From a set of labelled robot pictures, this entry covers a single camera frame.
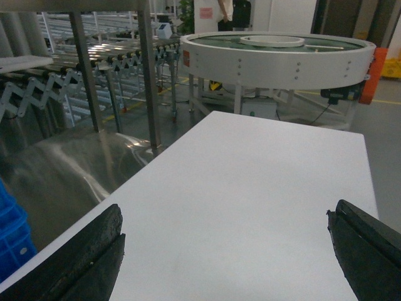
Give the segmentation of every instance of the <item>yellow floor marking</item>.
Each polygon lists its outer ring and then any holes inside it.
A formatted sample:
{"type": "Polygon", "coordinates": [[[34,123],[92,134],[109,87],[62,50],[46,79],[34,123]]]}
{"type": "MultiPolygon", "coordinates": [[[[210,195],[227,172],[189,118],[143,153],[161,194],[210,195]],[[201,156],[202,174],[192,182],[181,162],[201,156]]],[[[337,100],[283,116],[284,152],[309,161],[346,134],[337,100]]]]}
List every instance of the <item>yellow floor marking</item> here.
{"type": "MultiPolygon", "coordinates": [[[[185,82],[188,82],[188,81],[189,81],[189,78],[187,78],[187,77],[185,78],[185,77],[184,77],[184,80],[182,80],[180,83],[185,83],[185,82]]],[[[167,92],[167,91],[171,91],[171,87],[168,88],[168,89],[165,89],[165,90],[161,91],[161,92],[158,93],[157,95],[162,95],[162,94],[164,94],[164,93],[167,92]]],[[[143,105],[143,104],[145,104],[145,102],[138,102],[138,103],[135,103],[135,104],[129,106],[129,107],[127,108],[127,111],[132,110],[133,108],[140,107],[140,106],[143,105]]],[[[108,117],[106,117],[106,118],[103,119],[103,123],[105,124],[106,122],[109,122],[109,121],[113,120],[114,118],[115,118],[114,115],[110,115],[110,116],[108,116],[108,117]]]]}

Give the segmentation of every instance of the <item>white device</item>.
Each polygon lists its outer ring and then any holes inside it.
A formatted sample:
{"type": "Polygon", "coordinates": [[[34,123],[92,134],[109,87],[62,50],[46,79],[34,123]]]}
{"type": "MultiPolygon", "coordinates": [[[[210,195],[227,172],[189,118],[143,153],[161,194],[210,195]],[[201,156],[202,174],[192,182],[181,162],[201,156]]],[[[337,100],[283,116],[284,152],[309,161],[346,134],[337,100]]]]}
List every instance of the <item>white device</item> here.
{"type": "Polygon", "coordinates": [[[253,98],[242,103],[241,115],[276,119],[277,103],[273,99],[253,98]]]}
{"type": "Polygon", "coordinates": [[[156,33],[161,40],[169,39],[173,34],[170,23],[160,23],[159,27],[156,29],[156,33]]]}

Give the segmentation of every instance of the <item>metal pole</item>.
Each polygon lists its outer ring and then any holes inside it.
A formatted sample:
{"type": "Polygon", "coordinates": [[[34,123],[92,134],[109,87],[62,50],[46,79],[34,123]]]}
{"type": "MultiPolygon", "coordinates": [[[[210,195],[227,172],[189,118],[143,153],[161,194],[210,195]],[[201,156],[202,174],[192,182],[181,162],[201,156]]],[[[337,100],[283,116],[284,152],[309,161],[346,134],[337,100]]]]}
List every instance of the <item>metal pole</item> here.
{"type": "Polygon", "coordinates": [[[102,44],[102,33],[100,32],[99,22],[98,22],[98,13],[96,11],[93,12],[93,17],[95,18],[95,26],[98,32],[98,41],[99,45],[102,44]]]}
{"type": "Polygon", "coordinates": [[[174,53],[175,50],[167,50],[167,59],[170,67],[170,76],[171,76],[171,112],[173,122],[177,119],[177,98],[175,96],[175,66],[174,66],[174,53]]]}
{"type": "Polygon", "coordinates": [[[115,118],[115,124],[117,126],[117,132],[123,133],[123,127],[121,123],[121,118],[120,118],[120,113],[118,111],[118,106],[117,106],[117,98],[115,96],[115,88],[114,88],[114,83],[113,83],[113,77],[112,77],[112,71],[111,67],[109,66],[100,66],[99,70],[104,71],[106,75],[106,81],[107,81],[107,88],[110,93],[110,100],[112,101],[112,107],[113,107],[113,113],[114,113],[114,118],[115,118]]]}
{"type": "Polygon", "coordinates": [[[155,58],[152,48],[152,27],[150,23],[150,10],[148,4],[143,7],[143,10],[138,10],[138,25],[140,45],[142,49],[143,80],[145,82],[150,145],[152,147],[158,147],[161,143],[160,120],[157,107],[155,58]]]}
{"type": "Polygon", "coordinates": [[[134,40],[135,30],[133,29],[133,21],[132,21],[132,12],[128,12],[128,17],[130,18],[130,27],[131,27],[131,38],[134,40]]]}
{"type": "Polygon", "coordinates": [[[102,113],[99,108],[98,95],[96,94],[95,79],[89,61],[88,47],[86,46],[85,32],[83,30],[81,13],[73,11],[69,13],[71,27],[73,29],[76,52],[81,65],[83,83],[85,85],[86,97],[88,97],[90,115],[95,131],[102,131],[105,126],[102,122],[102,113]]]}
{"type": "Polygon", "coordinates": [[[56,51],[56,42],[55,42],[55,39],[53,38],[53,34],[51,33],[51,30],[50,30],[48,13],[42,13],[42,18],[43,18],[44,26],[45,26],[46,31],[49,36],[51,52],[54,53],[56,51]]]}

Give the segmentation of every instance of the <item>white table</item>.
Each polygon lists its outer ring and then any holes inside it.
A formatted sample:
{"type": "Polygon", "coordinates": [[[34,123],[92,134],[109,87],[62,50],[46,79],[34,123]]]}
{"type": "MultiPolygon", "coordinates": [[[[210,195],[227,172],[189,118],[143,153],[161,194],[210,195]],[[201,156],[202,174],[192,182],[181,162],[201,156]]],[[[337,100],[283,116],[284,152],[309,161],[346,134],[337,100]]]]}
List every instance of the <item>white table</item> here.
{"type": "Polygon", "coordinates": [[[327,230],[341,198],[377,216],[362,135],[213,112],[0,291],[118,203],[111,300],[357,300],[327,230]]]}

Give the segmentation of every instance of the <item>red label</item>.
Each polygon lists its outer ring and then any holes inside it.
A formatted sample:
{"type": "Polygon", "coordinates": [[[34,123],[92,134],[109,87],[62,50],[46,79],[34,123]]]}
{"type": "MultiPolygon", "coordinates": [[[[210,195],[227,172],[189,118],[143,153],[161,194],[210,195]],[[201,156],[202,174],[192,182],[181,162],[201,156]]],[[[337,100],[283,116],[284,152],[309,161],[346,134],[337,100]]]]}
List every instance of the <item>red label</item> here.
{"type": "Polygon", "coordinates": [[[184,51],[182,52],[182,59],[183,59],[183,61],[184,61],[184,65],[187,66],[187,67],[189,67],[189,65],[190,65],[189,51],[184,50],[184,51]]]}
{"type": "Polygon", "coordinates": [[[201,19],[213,19],[213,8],[200,8],[199,17],[201,19]]]}

